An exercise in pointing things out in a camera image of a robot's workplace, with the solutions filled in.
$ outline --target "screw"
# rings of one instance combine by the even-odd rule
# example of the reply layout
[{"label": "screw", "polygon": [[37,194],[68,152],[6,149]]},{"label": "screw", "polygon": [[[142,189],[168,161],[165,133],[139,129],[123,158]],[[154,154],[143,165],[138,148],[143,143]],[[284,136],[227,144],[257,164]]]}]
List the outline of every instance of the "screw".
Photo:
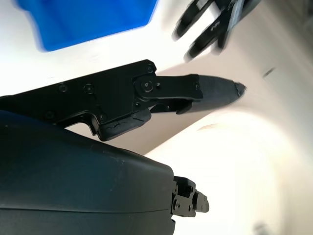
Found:
[{"label": "screw", "polygon": [[92,84],[87,84],[85,87],[84,87],[84,90],[85,90],[85,93],[86,94],[93,94],[94,93],[94,87]]},{"label": "screw", "polygon": [[151,92],[153,90],[153,85],[151,81],[142,82],[141,87],[144,90],[144,92]]},{"label": "screw", "polygon": [[59,92],[67,92],[67,85],[65,85],[64,83],[62,83],[60,86],[59,86]]},{"label": "screw", "polygon": [[100,123],[105,122],[106,121],[106,116],[104,114],[100,114],[99,115],[99,121],[100,121]]},{"label": "screw", "polygon": [[52,120],[54,118],[55,118],[55,112],[54,111],[49,110],[49,111],[45,112],[45,119]]},{"label": "screw", "polygon": [[179,201],[176,199],[175,202],[174,202],[174,210],[178,210],[178,208],[180,207],[180,203]]},{"label": "screw", "polygon": [[152,65],[148,65],[147,72],[148,73],[153,73],[154,72]]}]

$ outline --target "black plastic housing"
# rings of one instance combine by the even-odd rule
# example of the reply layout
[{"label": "black plastic housing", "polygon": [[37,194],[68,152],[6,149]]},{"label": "black plastic housing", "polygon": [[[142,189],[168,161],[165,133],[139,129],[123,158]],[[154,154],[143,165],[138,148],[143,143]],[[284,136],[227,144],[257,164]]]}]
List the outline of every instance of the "black plastic housing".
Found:
[{"label": "black plastic housing", "polygon": [[0,235],[172,235],[173,171],[0,110]]}]

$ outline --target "blue plastic bin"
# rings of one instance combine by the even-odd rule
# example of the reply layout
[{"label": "blue plastic bin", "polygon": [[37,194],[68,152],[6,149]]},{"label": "blue plastic bin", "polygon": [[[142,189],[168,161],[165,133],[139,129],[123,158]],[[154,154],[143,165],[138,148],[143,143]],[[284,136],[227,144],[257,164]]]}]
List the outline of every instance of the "blue plastic bin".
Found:
[{"label": "blue plastic bin", "polygon": [[35,21],[42,46],[58,50],[148,24],[157,0],[16,0]]}]

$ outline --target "bolt head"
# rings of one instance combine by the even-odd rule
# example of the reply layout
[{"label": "bolt head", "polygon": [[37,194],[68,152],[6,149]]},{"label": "bolt head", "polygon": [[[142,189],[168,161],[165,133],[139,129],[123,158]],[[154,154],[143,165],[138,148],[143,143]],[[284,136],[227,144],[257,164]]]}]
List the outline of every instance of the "bolt head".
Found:
[{"label": "bolt head", "polygon": [[99,118],[99,122],[100,122],[100,123],[105,122],[105,121],[106,121],[106,119],[107,119],[107,117],[106,117],[106,115],[105,115],[105,114],[100,114],[98,118]]},{"label": "bolt head", "polygon": [[148,73],[153,73],[154,72],[152,65],[148,65],[147,72]]},{"label": "bolt head", "polygon": [[59,86],[59,92],[65,93],[65,92],[67,92],[67,90],[68,90],[67,85],[61,84]]},{"label": "bolt head", "polygon": [[144,90],[144,92],[151,92],[153,90],[153,84],[151,81],[142,82],[141,87]]},{"label": "bolt head", "polygon": [[52,110],[48,110],[47,112],[45,112],[45,119],[47,120],[52,120],[55,118],[55,112]]},{"label": "bolt head", "polygon": [[94,94],[94,87],[92,84],[87,84],[85,87],[84,87],[84,90],[85,90],[85,93],[86,94]]}]

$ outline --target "black metal bracket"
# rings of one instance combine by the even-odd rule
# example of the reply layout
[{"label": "black metal bracket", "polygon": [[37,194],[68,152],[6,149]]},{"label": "black metal bracket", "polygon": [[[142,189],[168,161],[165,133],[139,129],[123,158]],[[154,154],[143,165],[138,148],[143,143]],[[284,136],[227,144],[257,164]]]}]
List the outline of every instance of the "black metal bracket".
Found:
[{"label": "black metal bracket", "polygon": [[172,214],[182,217],[195,217],[196,212],[209,211],[207,197],[196,190],[196,184],[183,177],[174,177],[172,192]]},{"label": "black metal bracket", "polygon": [[156,76],[156,70],[153,62],[139,61],[4,96],[0,98],[0,110],[62,128],[82,122],[93,135],[108,141],[144,125],[151,113],[182,114],[196,106],[200,110],[218,108],[236,101],[245,90],[242,84],[223,78]]},{"label": "black metal bracket", "polygon": [[194,0],[188,6],[175,29],[175,36],[181,38],[195,24],[212,3],[221,11],[217,19],[190,46],[187,56],[197,57],[202,51],[217,42],[217,48],[223,50],[232,28],[261,0]]}]

